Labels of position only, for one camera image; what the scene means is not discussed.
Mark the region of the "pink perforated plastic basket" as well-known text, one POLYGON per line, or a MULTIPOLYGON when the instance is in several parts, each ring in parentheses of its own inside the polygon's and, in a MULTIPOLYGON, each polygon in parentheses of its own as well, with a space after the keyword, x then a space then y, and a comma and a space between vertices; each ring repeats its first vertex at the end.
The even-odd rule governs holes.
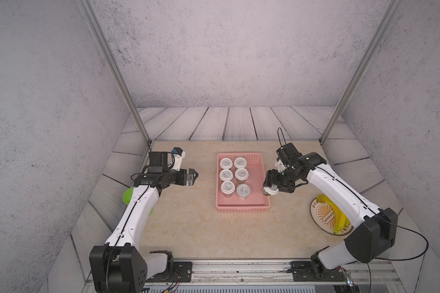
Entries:
POLYGON ((270 208, 270 199, 262 193, 265 169, 260 153, 220 153, 217 161, 219 212, 265 212, 270 208))

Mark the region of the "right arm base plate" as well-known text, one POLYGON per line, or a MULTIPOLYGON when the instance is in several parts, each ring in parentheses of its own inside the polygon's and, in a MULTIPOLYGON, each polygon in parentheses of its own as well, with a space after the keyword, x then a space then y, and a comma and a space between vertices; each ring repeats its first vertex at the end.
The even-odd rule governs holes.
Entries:
POLYGON ((345 282, 342 269, 329 270, 312 261, 292 261, 287 273, 292 274, 295 282, 345 282))

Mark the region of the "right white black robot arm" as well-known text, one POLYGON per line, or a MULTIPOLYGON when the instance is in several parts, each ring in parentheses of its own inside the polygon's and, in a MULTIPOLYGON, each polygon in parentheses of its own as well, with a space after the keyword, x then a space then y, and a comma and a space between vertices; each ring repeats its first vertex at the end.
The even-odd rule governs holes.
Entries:
POLYGON ((293 193, 301 179, 320 189, 353 226, 353 232, 338 244, 313 255, 319 268, 335 269, 352 262, 368 263, 394 246, 398 216, 390 208, 378 205, 360 195, 345 183, 317 153, 280 157, 279 170, 266 173, 263 187, 268 195, 293 193))

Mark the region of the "yogurt cup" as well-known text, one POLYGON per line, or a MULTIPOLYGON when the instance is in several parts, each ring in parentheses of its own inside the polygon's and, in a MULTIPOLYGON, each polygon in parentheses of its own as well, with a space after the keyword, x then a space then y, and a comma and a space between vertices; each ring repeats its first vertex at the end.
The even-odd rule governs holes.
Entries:
POLYGON ((251 188, 247 184, 239 184, 236 192, 240 200, 246 200, 251 194, 251 188))
POLYGON ((234 175, 231 169, 222 169, 219 173, 219 179, 221 181, 232 181, 233 177, 234 175))
POLYGON ((249 178, 249 172, 246 168, 239 168, 235 171, 235 179, 238 184, 244 184, 249 178))
POLYGON ((223 170, 231 169, 233 167, 233 161, 228 157, 224 157, 220 160, 219 166, 223 170))
POLYGON ((277 186, 272 186, 272 187, 264 186, 264 187, 262 188, 262 193, 263 193, 265 196, 277 195, 278 192, 279 192, 279 189, 278 189, 277 186))
POLYGON ((237 157, 234 162, 233 165, 236 169, 239 168, 246 168, 248 165, 247 160, 244 157, 237 157))
POLYGON ((226 198, 230 198, 236 190, 236 186, 232 181, 224 181, 221 184, 221 192, 226 198))

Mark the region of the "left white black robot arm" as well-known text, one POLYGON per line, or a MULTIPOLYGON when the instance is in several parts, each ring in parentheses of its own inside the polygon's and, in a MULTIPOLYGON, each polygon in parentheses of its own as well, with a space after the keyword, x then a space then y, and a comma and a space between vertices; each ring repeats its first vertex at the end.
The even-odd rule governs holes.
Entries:
POLYGON ((171 185, 192 186, 199 174, 181 167, 185 152, 151 151, 149 164, 137 173, 128 206, 104 245, 96 245, 89 255, 94 288, 98 293, 141 293, 151 278, 174 277, 171 251, 152 251, 142 256, 141 236, 162 191, 171 185))

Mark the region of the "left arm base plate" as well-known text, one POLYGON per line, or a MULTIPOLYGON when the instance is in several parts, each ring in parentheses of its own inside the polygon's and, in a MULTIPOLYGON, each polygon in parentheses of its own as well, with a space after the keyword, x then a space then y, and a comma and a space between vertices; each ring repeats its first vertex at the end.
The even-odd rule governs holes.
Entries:
POLYGON ((156 274, 146 280, 148 283, 190 283, 193 273, 193 263, 175 261, 170 264, 166 272, 156 274))

